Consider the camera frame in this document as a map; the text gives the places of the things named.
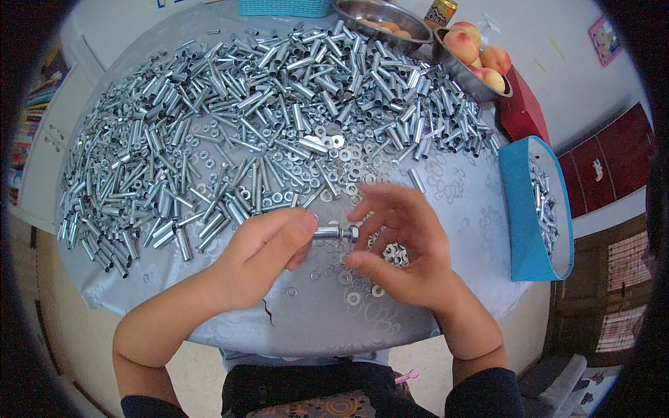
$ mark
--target pink picture frame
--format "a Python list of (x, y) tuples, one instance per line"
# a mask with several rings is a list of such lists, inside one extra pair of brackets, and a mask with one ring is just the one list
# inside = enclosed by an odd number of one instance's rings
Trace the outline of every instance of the pink picture frame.
[(609, 65), (623, 51), (620, 38), (615, 34), (613, 25), (604, 17), (600, 17), (588, 29), (588, 35), (595, 46), (595, 51), (602, 67)]

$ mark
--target black shirt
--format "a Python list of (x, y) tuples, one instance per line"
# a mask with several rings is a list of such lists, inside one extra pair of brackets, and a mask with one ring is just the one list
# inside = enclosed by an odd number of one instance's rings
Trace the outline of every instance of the black shirt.
[[(126, 418), (183, 418), (177, 406), (129, 395)], [(458, 384), (446, 398), (446, 417), (523, 417), (516, 375), (493, 368)], [(402, 396), (390, 367), (350, 362), (323, 367), (236, 366), (223, 385), (224, 417), (435, 417)]]

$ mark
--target white cabinet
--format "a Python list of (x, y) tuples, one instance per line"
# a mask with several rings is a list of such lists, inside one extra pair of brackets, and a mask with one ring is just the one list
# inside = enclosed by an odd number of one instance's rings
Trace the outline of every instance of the white cabinet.
[(77, 123), (91, 93), (93, 86), (88, 82), (83, 70), (79, 66), (74, 66), (49, 103), (39, 127), (48, 131), (62, 146), (67, 147), (74, 124)]
[(67, 142), (91, 93), (93, 86), (75, 65), (39, 124), (23, 167), (18, 205), (10, 205), (14, 216), (54, 235), (58, 230), (56, 222), (60, 224), (60, 219), (54, 219), (56, 199), (60, 199), (56, 196), (60, 165), (68, 156)]
[(33, 140), (30, 155), (23, 172), (23, 186), (19, 194), (19, 207), (39, 219), (34, 225), (48, 233), (56, 233), (54, 203), (60, 163), (66, 155), (65, 148), (45, 130)]

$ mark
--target beverage can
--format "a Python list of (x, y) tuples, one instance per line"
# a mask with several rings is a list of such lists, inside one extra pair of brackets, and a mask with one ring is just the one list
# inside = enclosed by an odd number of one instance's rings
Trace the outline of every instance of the beverage can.
[(446, 26), (457, 10), (455, 1), (434, 0), (425, 14), (425, 23), (430, 27)]

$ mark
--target stainless steel bowl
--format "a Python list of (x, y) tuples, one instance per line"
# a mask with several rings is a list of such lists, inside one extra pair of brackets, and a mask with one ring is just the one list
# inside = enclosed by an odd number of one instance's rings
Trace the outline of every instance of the stainless steel bowl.
[[(408, 10), (386, 1), (335, 0), (334, 8), (339, 12), (341, 19), (349, 29), (363, 33), (370, 38), (387, 42), (388, 45), (398, 47), (405, 54), (410, 54), (421, 46), (434, 41), (432, 29), (422, 19)], [(413, 39), (393, 35), (392, 33), (366, 25), (358, 21), (360, 18), (376, 23), (384, 21), (394, 22), (402, 30), (409, 32), (413, 36)]]
[(436, 42), (432, 44), (432, 58), (443, 65), (444, 69), (451, 76), (451, 79), (460, 85), (467, 96), (477, 102), (487, 102), (489, 100), (501, 101), (513, 96), (513, 90), (506, 77), (502, 77), (506, 84), (506, 90), (504, 93), (498, 93), (477, 77), (458, 57), (451, 54), (451, 51), (444, 46), (444, 36), (447, 33), (448, 29), (445, 27), (434, 28)]

